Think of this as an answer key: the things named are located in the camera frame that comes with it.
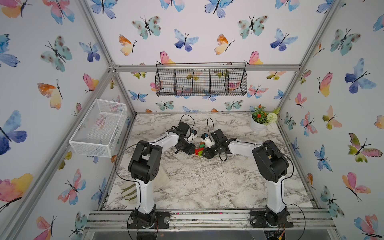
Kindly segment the long red lego brick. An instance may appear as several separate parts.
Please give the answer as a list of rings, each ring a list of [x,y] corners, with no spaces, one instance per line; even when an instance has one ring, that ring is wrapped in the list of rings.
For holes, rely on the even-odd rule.
[[[195,150],[195,155],[196,155],[196,156],[199,156],[198,153],[201,152],[201,151],[203,152],[204,149],[203,149],[203,148],[196,149],[196,150]]]

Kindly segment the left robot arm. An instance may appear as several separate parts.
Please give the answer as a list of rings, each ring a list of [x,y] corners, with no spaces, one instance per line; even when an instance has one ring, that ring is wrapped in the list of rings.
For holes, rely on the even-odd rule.
[[[173,126],[161,137],[151,142],[139,141],[136,144],[128,170],[136,185],[136,210],[139,213],[148,215],[156,208],[153,181],[159,173],[162,154],[175,147],[177,153],[193,155],[196,146],[192,141],[197,135],[197,131],[187,123],[179,122],[178,126]]]

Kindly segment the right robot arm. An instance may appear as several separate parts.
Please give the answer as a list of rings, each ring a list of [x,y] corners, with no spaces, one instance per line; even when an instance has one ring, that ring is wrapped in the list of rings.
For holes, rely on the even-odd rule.
[[[266,180],[267,210],[279,214],[285,209],[283,179],[287,174],[289,163],[273,141],[267,140],[255,144],[236,138],[228,139],[220,129],[211,134],[202,134],[201,141],[206,145],[202,155],[207,159],[219,156],[224,162],[228,159],[228,155],[253,158],[259,173]]]

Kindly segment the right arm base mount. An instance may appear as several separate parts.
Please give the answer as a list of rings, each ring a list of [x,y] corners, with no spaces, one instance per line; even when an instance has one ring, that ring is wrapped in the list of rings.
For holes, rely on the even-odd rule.
[[[251,211],[250,224],[253,228],[293,228],[293,218],[288,209],[283,209],[279,213],[273,211]]]

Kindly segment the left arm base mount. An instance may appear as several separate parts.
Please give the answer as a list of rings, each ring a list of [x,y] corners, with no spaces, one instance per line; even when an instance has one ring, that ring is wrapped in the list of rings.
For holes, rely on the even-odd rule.
[[[170,221],[171,214],[169,212],[152,211],[149,214],[143,214],[135,210],[128,218],[128,229],[168,229]]]

